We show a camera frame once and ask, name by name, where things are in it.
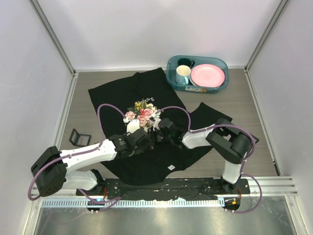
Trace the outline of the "black floral print t-shirt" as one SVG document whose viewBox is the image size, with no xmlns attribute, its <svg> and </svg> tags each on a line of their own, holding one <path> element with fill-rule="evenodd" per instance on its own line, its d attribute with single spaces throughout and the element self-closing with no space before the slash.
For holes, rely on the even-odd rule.
<svg viewBox="0 0 313 235">
<path fill-rule="evenodd" d="M 232 121 L 231 117 L 203 102 L 187 115 L 184 112 L 186 107 L 166 81 L 161 68 L 137 72 L 133 76 L 90 89 L 89 96 L 95 109 L 107 103 L 123 113 L 134 108 L 135 102 L 153 98 L 151 103 L 157 108 L 169 107 L 161 117 L 168 118 L 180 130 L 205 128 L 221 118 Z M 174 171 L 187 169 L 212 149 L 211 146 L 193 149 L 178 147 L 162 141 L 160 137 L 160 134 L 155 135 L 154 149 L 122 159 L 104 161 L 102 165 L 128 185 L 150 185 L 162 182 Z"/>
</svg>

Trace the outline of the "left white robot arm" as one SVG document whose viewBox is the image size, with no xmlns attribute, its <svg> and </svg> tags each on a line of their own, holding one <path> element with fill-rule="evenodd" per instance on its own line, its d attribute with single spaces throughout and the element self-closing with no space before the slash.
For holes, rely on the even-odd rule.
<svg viewBox="0 0 313 235">
<path fill-rule="evenodd" d="M 133 133 L 113 135 L 100 143 L 73 150 L 47 148 L 31 167 L 30 189 L 37 187 L 40 197 L 52 196 L 61 189 L 83 189 L 100 195 L 104 183 L 98 173 L 79 169 L 99 163 L 125 159 L 150 150 L 155 145 L 154 132 L 142 128 Z"/>
</svg>

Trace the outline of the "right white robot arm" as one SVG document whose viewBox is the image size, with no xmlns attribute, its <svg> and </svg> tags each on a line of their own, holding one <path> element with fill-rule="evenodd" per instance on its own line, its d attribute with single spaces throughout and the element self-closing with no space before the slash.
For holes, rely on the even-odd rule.
<svg viewBox="0 0 313 235">
<path fill-rule="evenodd" d="M 164 143 L 180 149 L 206 146 L 214 148 L 225 160 L 224 171 L 218 182 L 219 193 L 236 193 L 239 190 L 244 162 L 259 142 L 259 138 L 225 118 L 211 126 L 190 131 L 178 129 L 172 121 L 165 118 L 149 131 L 149 136 L 152 148 Z"/>
</svg>

